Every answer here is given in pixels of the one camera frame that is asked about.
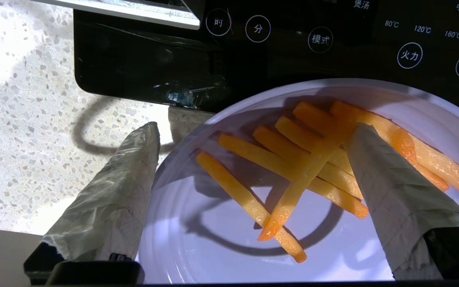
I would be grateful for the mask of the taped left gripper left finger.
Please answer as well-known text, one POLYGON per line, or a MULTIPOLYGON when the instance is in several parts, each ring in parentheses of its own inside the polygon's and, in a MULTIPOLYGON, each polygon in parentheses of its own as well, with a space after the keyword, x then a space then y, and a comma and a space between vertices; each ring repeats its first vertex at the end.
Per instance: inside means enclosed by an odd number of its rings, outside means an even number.
POLYGON ((158 167, 160 131, 148 122, 131 132, 80 191, 24 262, 27 275, 45 275, 62 261, 135 258, 158 167))

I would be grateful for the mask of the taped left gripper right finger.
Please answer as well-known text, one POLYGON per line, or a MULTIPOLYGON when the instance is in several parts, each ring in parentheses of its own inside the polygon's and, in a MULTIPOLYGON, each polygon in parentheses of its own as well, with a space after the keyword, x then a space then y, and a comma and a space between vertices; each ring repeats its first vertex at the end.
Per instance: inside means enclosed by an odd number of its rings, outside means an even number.
POLYGON ((459 280, 459 204, 370 125, 344 147, 394 279, 459 280))

